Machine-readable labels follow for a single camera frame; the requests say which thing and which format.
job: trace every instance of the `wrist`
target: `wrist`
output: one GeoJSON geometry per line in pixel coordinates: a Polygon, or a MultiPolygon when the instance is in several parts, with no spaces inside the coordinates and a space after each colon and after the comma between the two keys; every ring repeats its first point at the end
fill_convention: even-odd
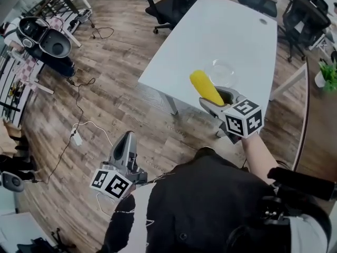
{"type": "Polygon", "coordinates": [[[255,132],[254,134],[252,134],[251,136],[249,136],[248,138],[244,139],[242,138],[242,144],[243,145],[247,145],[249,144],[250,142],[254,141],[256,138],[258,138],[259,135],[257,132],[255,132]]]}

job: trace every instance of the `white power adapter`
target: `white power adapter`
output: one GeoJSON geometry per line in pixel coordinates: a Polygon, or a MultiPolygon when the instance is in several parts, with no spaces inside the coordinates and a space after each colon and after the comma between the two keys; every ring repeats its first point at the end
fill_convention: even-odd
{"type": "Polygon", "coordinates": [[[77,145],[77,146],[80,146],[80,145],[83,143],[83,140],[82,140],[80,134],[78,133],[78,131],[77,131],[76,129],[73,129],[73,130],[72,130],[72,134],[74,134],[74,135],[73,135],[73,139],[74,139],[76,145],[77,145]]]}

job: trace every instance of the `human arm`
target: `human arm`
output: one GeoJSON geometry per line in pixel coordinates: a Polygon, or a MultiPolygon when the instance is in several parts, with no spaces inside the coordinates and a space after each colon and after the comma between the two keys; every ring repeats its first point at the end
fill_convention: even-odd
{"type": "Polygon", "coordinates": [[[267,184],[272,184],[274,180],[268,179],[267,174],[272,168],[279,167],[279,165],[260,136],[255,133],[247,139],[242,139],[242,146],[250,172],[267,184]]]}
{"type": "Polygon", "coordinates": [[[23,48],[20,44],[16,43],[15,41],[11,41],[9,43],[9,47],[13,47],[17,49],[19,52],[23,52],[25,50],[25,48],[23,48]]]}

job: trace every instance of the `black and white marker cube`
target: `black and white marker cube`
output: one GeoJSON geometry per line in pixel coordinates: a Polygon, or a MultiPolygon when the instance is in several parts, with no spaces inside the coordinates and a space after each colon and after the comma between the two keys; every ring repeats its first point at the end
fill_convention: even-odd
{"type": "Polygon", "coordinates": [[[114,200],[120,200],[132,182],[114,170],[97,169],[91,180],[90,187],[114,200]]]}
{"type": "Polygon", "coordinates": [[[223,113],[227,131],[243,138],[248,138],[264,126],[261,106],[248,99],[232,105],[223,113]]]}

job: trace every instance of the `white flower pot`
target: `white flower pot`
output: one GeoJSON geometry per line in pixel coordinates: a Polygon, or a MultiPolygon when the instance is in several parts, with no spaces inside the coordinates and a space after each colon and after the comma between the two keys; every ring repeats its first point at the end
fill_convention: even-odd
{"type": "Polygon", "coordinates": [[[322,88],[325,86],[325,79],[323,78],[321,71],[316,75],[315,83],[319,88],[322,88]]]}

